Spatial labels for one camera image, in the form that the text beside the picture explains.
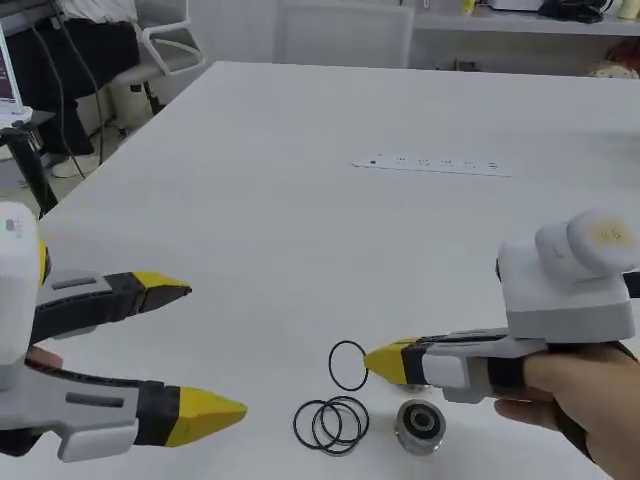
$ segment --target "gray plastic part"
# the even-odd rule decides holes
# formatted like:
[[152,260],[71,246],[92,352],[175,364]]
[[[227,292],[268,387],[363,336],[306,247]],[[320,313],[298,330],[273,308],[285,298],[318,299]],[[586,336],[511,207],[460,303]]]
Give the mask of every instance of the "gray plastic part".
[[507,312],[509,334],[547,343],[606,343],[631,338],[635,323],[631,302],[600,307]]
[[[84,270],[62,270],[51,272],[38,290],[37,306],[64,300],[65,298],[91,293],[110,292],[113,289],[104,276]],[[86,335],[98,327],[83,328],[55,337],[57,340]]]
[[[40,288],[37,303],[44,305],[74,295],[110,290],[104,277],[93,272],[54,272]],[[79,432],[99,435],[100,431],[117,432],[123,427],[137,431],[139,390],[135,384],[121,387],[84,383],[73,377],[67,379],[32,369],[24,364],[24,359],[15,365],[0,367],[0,377],[9,374],[17,376],[17,381],[13,388],[0,392],[0,430],[53,430],[63,440],[58,452],[60,458],[65,457],[69,440]],[[116,447],[119,451],[126,451],[131,445]]]
[[[448,335],[447,339],[469,336],[486,338],[506,334],[505,328],[473,330],[453,333]],[[544,340],[503,337],[494,341],[434,343],[427,349],[425,356],[453,356],[464,359],[465,388],[444,387],[442,393],[450,402],[476,404],[493,393],[489,382],[487,358],[521,358],[546,350],[547,343]]]
[[[447,336],[447,339],[456,337],[488,337],[502,336],[509,332],[506,328],[495,328],[489,330],[471,330],[468,332],[456,332]],[[519,358],[532,353],[547,349],[547,342],[541,339],[520,339],[505,336],[495,341],[477,342],[469,341],[465,343],[434,343],[425,355],[443,355],[454,357],[497,357],[497,358]]]
[[0,430],[53,430],[63,440],[81,431],[135,425],[135,387],[95,385],[22,365],[20,382],[0,393]]
[[443,388],[444,398],[453,403],[480,403],[491,395],[486,358],[467,358],[465,361],[469,384],[467,388]]

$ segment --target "hand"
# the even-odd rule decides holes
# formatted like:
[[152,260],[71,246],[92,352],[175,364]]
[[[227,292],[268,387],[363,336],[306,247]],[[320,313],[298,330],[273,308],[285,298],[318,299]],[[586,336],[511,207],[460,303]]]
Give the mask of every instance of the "hand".
[[27,353],[27,358],[36,363],[52,368],[62,368],[62,358],[55,353],[47,352],[39,347],[31,347]]
[[525,401],[497,400],[505,418],[557,430],[552,400],[587,432],[593,460],[615,480],[640,472],[640,365],[611,347],[580,355],[533,355],[525,360]]

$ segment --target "white chair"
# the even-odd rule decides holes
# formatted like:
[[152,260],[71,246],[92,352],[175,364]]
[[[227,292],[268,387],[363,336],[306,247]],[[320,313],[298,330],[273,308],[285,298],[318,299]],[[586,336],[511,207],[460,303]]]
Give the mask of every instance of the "white chair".
[[144,88],[154,115],[163,106],[151,91],[149,81],[189,72],[207,61],[191,32],[188,3],[189,0],[136,0],[140,63],[111,82],[134,91]]
[[278,0],[275,63],[407,68],[414,10]]

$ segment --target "o-ring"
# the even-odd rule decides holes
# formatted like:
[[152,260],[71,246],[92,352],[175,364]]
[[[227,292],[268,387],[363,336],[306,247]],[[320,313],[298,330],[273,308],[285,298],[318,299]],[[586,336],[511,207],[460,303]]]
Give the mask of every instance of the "o-ring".
[[364,374],[364,378],[362,379],[362,382],[360,383],[360,385],[358,385],[355,388],[347,388],[344,385],[342,385],[340,382],[338,382],[338,380],[336,379],[336,376],[333,374],[333,354],[335,353],[335,351],[338,349],[339,346],[341,345],[353,345],[354,347],[356,347],[358,350],[360,350],[362,352],[362,356],[366,356],[367,352],[364,351],[364,348],[362,348],[360,345],[358,345],[356,342],[354,342],[353,340],[342,340],[338,343],[336,343],[333,348],[331,349],[331,352],[329,352],[329,375],[331,376],[331,380],[333,380],[333,382],[340,387],[342,390],[346,391],[346,392],[357,392],[358,390],[360,390],[362,387],[365,386],[365,384],[367,383],[367,380],[369,379],[369,369],[365,369],[365,374]]
[[[331,432],[329,432],[329,429],[327,428],[327,425],[324,422],[324,413],[326,411],[327,408],[329,407],[343,407],[346,408],[347,410],[349,410],[351,412],[351,414],[353,415],[353,418],[355,418],[356,423],[358,424],[358,433],[355,437],[353,438],[345,438],[342,439],[340,438],[340,436],[334,436]],[[316,417],[320,417],[320,425],[322,425],[322,430],[324,431],[324,434],[329,437],[331,440],[336,440],[336,443],[339,445],[351,445],[353,443],[358,443],[361,439],[362,439],[362,422],[360,421],[360,417],[358,416],[358,414],[356,413],[356,411],[351,408],[349,405],[347,405],[346,403],[343,402],[335,402],[332,400],[329,400],[327,403],[325,403],[322,407],[320,407],[318,409],[318,411],[316,412],[315,416],[314,416],[314,422],[317,420]],[[314,434],[314,439],[316,440],[316,443],[320,443],[315,435],[315,430],[313,431]]]
[[365,424],[364,424],[364,427],[362,428],[362,434],[360,435],[360,440],[362,440],[364,436],[367,434],[367,432],[369,431],[369,421],[370,421],[369,410],[367,410],[367,407],[365,407],[360,400],[350,397],[348,395],[338,395],[337,397],[330,398],[327,403],[333,403],[336,400],[355,403],[362,410],[362,413],[364,414],[364,419],[365,419]]
[[[295,434],[296,438],[298,439],[298,441],[304,445],[305,447],[307,447],[310,450],[323,450],[324,448],[329,448],[332,447],[333,445],[335,445],[337,443],[336,440],[332,440],[331,443],[327,444],[326,446],[322,446],[320,445],[320,442],[317,441],[316,439],[316,435],[315,432],[314,433],[314,439],[316,439],[318,445],[313,445],[309,442],[307,442],[306,440],[304,440],[302,438],[302,436],[300,435],[300,432],[298,432],[298,417],[300,416],[300,413],[307,407],[311,406],[311,405],[321,405],[321,408],[324,408],[326,402],[323,402],[322,400],[309,400],[308,402],[304,403],[300,408],[298,408],[298,410],[296,411],[296,414],[293,416],[293,433]],[[336,416],[338,417],[338,437],[342,434],[342,417],[340,416],[340,412],[338,411],[337,408],[329,405],[327,408],[331,408],[333,410],[333,412],[336,414]]]

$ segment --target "shelf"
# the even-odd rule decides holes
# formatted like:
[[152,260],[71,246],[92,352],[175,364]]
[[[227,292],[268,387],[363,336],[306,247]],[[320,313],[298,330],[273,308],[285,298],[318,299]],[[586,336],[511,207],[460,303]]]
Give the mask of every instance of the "shelf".
[[487,7],[477,7],[473,15],[466,17],[456,13],[431,13],[416,15],[418,30],[459,30],[471,32],[552,33],[561,35],[640,36],[640,22],[620,20],[606,16],[600,23],[591,25],[578,22],[561,22],[540,17],[535,13],[503,12]]

